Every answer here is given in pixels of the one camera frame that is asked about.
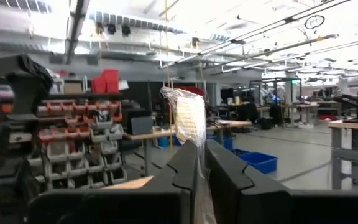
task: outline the storage bin rack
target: storage bin rack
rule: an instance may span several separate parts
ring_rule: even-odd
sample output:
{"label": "storage bin rack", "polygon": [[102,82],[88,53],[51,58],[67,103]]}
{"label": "storage bin rack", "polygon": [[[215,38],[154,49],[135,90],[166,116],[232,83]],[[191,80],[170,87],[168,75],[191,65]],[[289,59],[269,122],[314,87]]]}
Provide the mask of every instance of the storage bin rack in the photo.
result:
{"label": "storage bin rack", "polygon": [[119,101],[53,99],[38,107],[37,116],[44,123],[41,153],[29,162],[45,190],[94,189],[127,180],[117,142],[124,133]]}

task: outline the gray floor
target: gray floor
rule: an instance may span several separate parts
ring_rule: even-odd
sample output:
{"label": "gray floor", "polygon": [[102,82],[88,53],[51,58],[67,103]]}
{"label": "gray floor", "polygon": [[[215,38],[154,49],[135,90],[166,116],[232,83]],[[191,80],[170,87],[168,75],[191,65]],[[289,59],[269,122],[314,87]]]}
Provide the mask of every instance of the gray floor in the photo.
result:
{"label": "gray floor", "polygon": [[[350,148],[350,133],[343,132],[342,146]],[[325,124],[311,129],[274,128],[250,134],[236,134],[235,146],[247,151],[259,151],[278,157],[277,171],[269,176],[281,181],[291,189],[330,189],[330,130]],[[177,151],[169,148],[152,149],[152,160],[163,166]],[[140,167],[143,160],[127,156],[127,163]],[[350,172],[350,162],[343,162],[343,171]],[[131,179],[139,177],[138,172],[129,172]],[[354,189],[351,180],[342,182],[343,189]]]}

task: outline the plastic bag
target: plastic bag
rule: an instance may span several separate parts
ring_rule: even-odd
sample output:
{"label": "plastic bag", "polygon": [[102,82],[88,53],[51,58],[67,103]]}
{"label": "plastic bag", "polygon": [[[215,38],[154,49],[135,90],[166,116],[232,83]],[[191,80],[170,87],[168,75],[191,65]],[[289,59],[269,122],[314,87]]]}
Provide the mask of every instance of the plastic bag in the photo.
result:
{"label": "plastic bag", "polygon": [[198,179],[195,194],[195,222],[213,224],[213,203],[205,167],[206,116],[202,96],[181,89],[163,87],[161,93],[172,105],[176,137],[183,144],[190,140],[197,146]]}

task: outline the ceiling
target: ceiling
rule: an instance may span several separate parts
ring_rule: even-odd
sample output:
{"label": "ceiling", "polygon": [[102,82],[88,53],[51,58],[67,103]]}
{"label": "ceiling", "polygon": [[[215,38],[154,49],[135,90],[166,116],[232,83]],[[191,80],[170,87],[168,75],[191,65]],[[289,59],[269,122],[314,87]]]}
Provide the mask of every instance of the ceiling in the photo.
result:
{"label": "ceiling", "polygon": [[[227,39],[263,28],[321,4],[322,1],[324,0],[88,0],[84,1],[84,6],[80,9],[86,13],[82,20],[74,17],[76,3],[83,2],[80,0],[71,3],[69,0],[0,0],[0,50],[33,54],[55,52],[64,54],[65,58],[72,58],[72,54],[99,54],[102,57],[109,55],[114,59],[120,54],[120,60],[142,58],[139,60],[155,62],[158,66],[159,62],[164,64],[176,61]],[[358,0],[345,2],[315,15],[324,17],[323,24],[315,29],[305,28],[306,19],[309,18],[306,17],[183,65],[191,68],[197,67],[200,62],[205,66],[240,60],[237,64],[229,65],[243,66],[268,61],[269,63],[256,65],[255,68],[263,72],[265,69],[266,72],[286,69],[322,74],[330,70],[358,73],[358,44],[352,47],[344,45],[358,41]],[[116,33],[110,35],[105,32],[98,35],[95,22],[116,24]],[[77,34],[70,35],[73,33],[72,24],[79,27]],[[131,27],[128,37],[121,35],[120,25],[123,24]],[[337,37],[290,47],[331,34]],[[70,37],[75,37],[78,41],[67,41],[71,40]],[[196,47],[191,45],[193,37],[200,40]],[[302,56],[307,52],[337,45],[345,47]],[[277,52],[260,55],[267,50]],[[241,60],[244,56],[253,55],[260,56],[252,60]],[[288,59],[271,62],[285,57]],[[227,67],[229,66],[206,70],[205,74],[219,73],[229,69]]]}

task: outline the ceiling beam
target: ceiling beam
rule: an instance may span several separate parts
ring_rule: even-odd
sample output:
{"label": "ceiling beam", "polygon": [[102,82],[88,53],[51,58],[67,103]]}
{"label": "ceiling beam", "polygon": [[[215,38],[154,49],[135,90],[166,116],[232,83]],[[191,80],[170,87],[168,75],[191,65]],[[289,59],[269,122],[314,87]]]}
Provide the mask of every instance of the ceiling beam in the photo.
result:
{"label": "ceiling beam", "polygon": [[81,34],[82,25],[88,10],[90,0],[70,1],[70,16],[67,20],[67,38],[65,42],[66,64],[71,64],[74,51]]}

